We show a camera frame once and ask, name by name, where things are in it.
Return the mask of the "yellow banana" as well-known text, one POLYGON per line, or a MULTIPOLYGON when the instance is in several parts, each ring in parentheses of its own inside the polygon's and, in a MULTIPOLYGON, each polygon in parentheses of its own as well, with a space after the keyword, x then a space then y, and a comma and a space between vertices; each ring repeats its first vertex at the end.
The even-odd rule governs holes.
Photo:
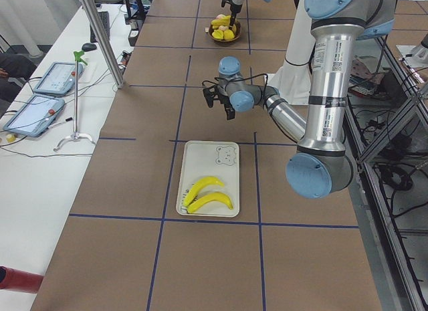
POLYGON ((228 209, 233 209, 233 202, 228 195, 222 192, 214 192, 198 198, 196 201, 193 201, 188 207, 188 213, 195 213, 200 208, 205 206, 208 203, 218 202, 224 204, 228 209))
POLYGON ((237 26, 235 24, 233 27, 229 27, 229 20, 230 20, 230 15, 226 15, 226 18, 224 19, 214 19, 211 21, 211 27, 213 28, 213 30, 220 29, 222 31, 226 29, 231 29, 236 34, 237 26))
POLYGON ((184 200, 183 200, 183 206, 188 207, 193 200, 196 198, 198 193, 204 189, 205 187, 208 187, 210 185, 220 186, 224 187, 225 184, 223 181, 221 181, 219 178, 214 176, 206 176, 201 179, 199 179, 196 183, 193 184, 193 186, 189 189, 189 192, 186 194, 184 200))

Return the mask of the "wicker fruit basket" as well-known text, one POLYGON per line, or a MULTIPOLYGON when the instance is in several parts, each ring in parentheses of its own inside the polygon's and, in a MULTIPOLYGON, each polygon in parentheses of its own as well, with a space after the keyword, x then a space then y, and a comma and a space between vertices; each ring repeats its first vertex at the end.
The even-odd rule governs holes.
POLYGON ((208 28, 208 34, 214 41, 232 42, 241 36, 241 24, 238 20, 230 26, 230 18, 214 19, 208 28))

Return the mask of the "yellow starfruit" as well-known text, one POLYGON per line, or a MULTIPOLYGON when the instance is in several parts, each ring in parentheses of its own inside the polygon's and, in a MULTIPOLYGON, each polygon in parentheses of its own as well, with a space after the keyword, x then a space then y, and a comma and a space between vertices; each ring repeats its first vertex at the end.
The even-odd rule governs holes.
POLYGON ((224 30, 224 41, 232 41, 235 39, 235 33, 231 29, 224 30))

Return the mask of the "white Taiji Bear tray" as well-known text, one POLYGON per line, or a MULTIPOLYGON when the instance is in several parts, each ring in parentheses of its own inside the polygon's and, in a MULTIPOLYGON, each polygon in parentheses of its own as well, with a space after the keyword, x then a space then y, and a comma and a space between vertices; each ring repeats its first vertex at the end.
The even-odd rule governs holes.
POLYGON ((239 146, 235 142, 185 143, 176 211, 180 215, 238 215, 239 146))

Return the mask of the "black computer mouse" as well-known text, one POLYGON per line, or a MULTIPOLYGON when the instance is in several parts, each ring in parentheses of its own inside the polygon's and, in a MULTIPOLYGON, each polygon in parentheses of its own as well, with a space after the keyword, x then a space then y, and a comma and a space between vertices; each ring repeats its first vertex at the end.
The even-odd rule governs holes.
POLYGON ((97 46, 95 43, 84 43, 82 45, 82 51, 84 52, 94 51, 96 49, 97 49, 97 46))

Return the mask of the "silver stand with green clip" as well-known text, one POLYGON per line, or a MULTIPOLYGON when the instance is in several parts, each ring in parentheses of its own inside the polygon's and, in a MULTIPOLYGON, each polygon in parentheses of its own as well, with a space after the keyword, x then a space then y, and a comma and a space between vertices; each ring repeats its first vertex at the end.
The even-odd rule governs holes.
POLYGON ((79 81, 79 77, 80 77, 80 64, 83 63, 84 65, 88 65, 88 63, 82 59, 83 55, 84 55, 84 51, 74 51, 73 52, 74 55, 74 61, 75 61, 75 83, 74 83, 74 116, 73 116, 73 132, 71 133, 71 135, 69 136, 65 136, 64 138, 62 138, 58 144, 56 145, 56 147, 53 148, 54 152, 59 151, 59 149, 61 149, 61 147, 63 146, 63 144, 65 144, 66 142, 69 141, 73 141, 76 142, 78 140, 89 140, 92 144, 96 144, 94 142, 94 139, 92 138, 92 136, 90 134, 87 133, 83 133, 80 132, 78 129, 78 81, 79 81))

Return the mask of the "black marker pen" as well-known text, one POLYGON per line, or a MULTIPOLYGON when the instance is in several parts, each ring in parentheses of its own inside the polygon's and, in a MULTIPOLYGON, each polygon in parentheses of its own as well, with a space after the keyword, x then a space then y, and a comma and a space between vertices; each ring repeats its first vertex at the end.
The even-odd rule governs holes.
POLYGON ((72 122, 73 120, 74 120, 74 119, 73 119, 72 117, 69 117, 69 118, 67 118, 67 119, 65 119, 65 120, 62 120, 62 121, 59 121, 59 122, 55 122, 55 123, 53 123, 53 124, 50 124, 50 125, 47 127, 47 129, 52 129, 52 128, 57 127, 57 126, 59 126, 59 125, 63 125, 63 124, 65 124, 65 123, 72 122))

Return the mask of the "upper teach pendant tablet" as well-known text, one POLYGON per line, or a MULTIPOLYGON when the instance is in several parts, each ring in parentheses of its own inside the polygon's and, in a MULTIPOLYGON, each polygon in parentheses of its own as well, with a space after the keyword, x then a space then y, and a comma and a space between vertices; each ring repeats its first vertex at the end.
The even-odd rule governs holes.
POLYGON ((33 91, 37 94, 54 97, 65 96, 76 85, 75 75, 76 64, 74 62, 54 62, 33 88, 33 91))

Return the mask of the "teach pendant tablet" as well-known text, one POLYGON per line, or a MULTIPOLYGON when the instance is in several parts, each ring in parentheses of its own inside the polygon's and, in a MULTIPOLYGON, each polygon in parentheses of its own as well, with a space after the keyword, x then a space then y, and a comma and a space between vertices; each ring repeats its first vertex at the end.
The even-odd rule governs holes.
POLYGON ((54 62, 33 88, 33 91, 37 94, 54 97, 65 96, 76 85, 75 75, 76 64, 74 62, 54 62))
POLYGON ((65 100, 34 94, 3 127, 5 132, 38 137, 63 110, 65 100))

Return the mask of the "lower teach pendant tablet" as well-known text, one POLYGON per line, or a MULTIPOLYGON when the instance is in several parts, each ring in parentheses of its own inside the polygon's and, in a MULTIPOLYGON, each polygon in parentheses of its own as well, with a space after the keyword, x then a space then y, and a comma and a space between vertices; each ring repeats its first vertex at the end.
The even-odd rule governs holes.
POLYGON ((5 132, 38 137, 63 110, 65 100, 34 94, 3 127, 5 132))

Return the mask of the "small yellow tape roll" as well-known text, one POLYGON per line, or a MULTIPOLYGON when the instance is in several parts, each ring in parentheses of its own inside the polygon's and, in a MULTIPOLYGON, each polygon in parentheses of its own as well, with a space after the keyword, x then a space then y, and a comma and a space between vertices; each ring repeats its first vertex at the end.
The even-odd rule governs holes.
POLYGON ((8 134, 6 136, 6 139, 7 139, 7 142, 11 143, 11 142, 15 141, 16 136, 14 134, 8 134))

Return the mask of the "red cylinder object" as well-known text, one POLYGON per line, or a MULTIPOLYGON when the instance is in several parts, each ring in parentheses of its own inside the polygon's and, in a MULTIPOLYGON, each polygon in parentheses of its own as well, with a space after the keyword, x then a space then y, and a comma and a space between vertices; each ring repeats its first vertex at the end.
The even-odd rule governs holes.
POLYGON ((1 266, 1 289, 36 294, 43 276, 1 266))

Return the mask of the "aluminium frame post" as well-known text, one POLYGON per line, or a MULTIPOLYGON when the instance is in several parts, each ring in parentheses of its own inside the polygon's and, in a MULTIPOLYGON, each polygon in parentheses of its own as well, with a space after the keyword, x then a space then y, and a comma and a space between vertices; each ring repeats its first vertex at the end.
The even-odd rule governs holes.
POLYGON ((82 4, 82 7, 84 8, 84 11, 90 22, 90 25, 94 30, 94 33, 97 37, 98 44, 100 46, 100 49, 102 51, 102 54, 108 66, 108 69, 110 70, 110 73, 114 78, 116 87, 118 89, 121 89, 124 84, 123 75, 118 66, 116 57, 112 50, 112 46, 110 45, 110 41, 106 35, 106 32, 104 31, 104 27, 102 25, 101 19, 98 16, 98 12, 97 12, 97 8, 95 6, 94 0, 80 0, 80 3, 82 4))

